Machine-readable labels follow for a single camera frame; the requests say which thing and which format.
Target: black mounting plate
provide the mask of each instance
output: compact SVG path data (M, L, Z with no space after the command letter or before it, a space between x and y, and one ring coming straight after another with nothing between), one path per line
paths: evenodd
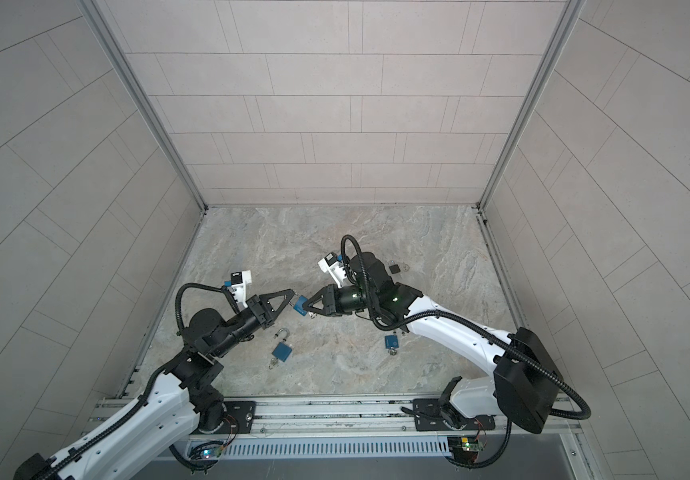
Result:
M251 431L251 424L254 422L254 409L256 407L256 402L225 402L225 414L236 419L236 422L238 422L238 433L249 433ZM213 433L230 434L231 423L223 422Z
M412 400L412 410L419 413L424 413L428 416L441 417L439 410L439 401L437 398L414 398ZM490 415L479 415L475 417L481 422L482 430L494 430L494 417ZM463 427L465 430L478 430L479 422L471 419L467 425ZM422 416L414 416L414 426L417 432L456 432L456 430L446 426L441 420L433 421Z

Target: gray marble surface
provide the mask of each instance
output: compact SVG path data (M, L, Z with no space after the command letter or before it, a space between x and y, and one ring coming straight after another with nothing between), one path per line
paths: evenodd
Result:
M214 208L187 258L177 285L221 285L231 272L251 270L250 295L292 288L310 296L332 283L317 262L339 251L340 238L354 235L363 251L385 264L409 265L393 276L450 310L499 329L513 330L489 252L469 206L310 206ZM185 321L202 308L232 316L219 293L188 290ZM175 335L174 300L146 354L140 378L181 349ZM268 369L282 327L293 351ZM454 376L483 376L470 361L413 333L399 335L398 354L388 355L384 336L355 316L312 319L290 306L275 325L231 350L214 386L225 396L331 393L437 392Z

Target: robotic arm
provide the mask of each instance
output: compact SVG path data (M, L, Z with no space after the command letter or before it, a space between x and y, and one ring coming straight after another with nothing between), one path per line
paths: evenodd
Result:
M352 259L345 253L348 241L356 250ZM590 416L588 404L563 382L561 373L533 332L525 328L519 328L516 333L494 330L447 310L411 286L394 283L385 265L374 254L362 252L350 235L342 238L340 251L340 255L332 253L319 262L321 270L331 274L335 283L304 301L303 312L342 316L366 311L379 330L400 328L426 336L465 356L487 374L480 379L453 379L439 398L440 419L448 427L460 429L475 422L476 416L502 413L509 419L505 439L486 461L452 461L455 465L466 468L491 465L508 444L511 422L529 432L540 433L548 415L574 419ZM50 458L35 454L17 469L14 479L126 480L167 446L192 471L207 471L214 466L218 454L203 450L201 460L207 462L190 462L172 444L194 431L208 434L227 425L231 430L234 425L238 427L236 419L227 414L223 395L211 386L223 368L217 359L239 342L252 340L257 330L272 326L295 297L292 290L283 290L246 299L250 282L251 274L244 271L232 274L231 282L225 286L199 283L181 286L175 296L175 320L177 334L184 343L182 351L155 370L142 394L101 427ZM197 312L185 326L181 300L183 293L191 288L225 294L235 315L224 320L219 312L207 308ZM278 297L283 297L283 301L274 309L270 300ZM239 302L245 306L244 310L239 309ZM574 400L580 412L552 408L558 390ZM224 448L228 443L215 448Z

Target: side wall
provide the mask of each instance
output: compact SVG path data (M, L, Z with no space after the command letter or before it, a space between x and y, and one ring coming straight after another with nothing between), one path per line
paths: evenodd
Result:
M563 2L98 0L208 204L471 204Z
M586 3L485 213L606 476L690 478L690 2Z
M198 219L76 4L0 2L0 478L122 387Z

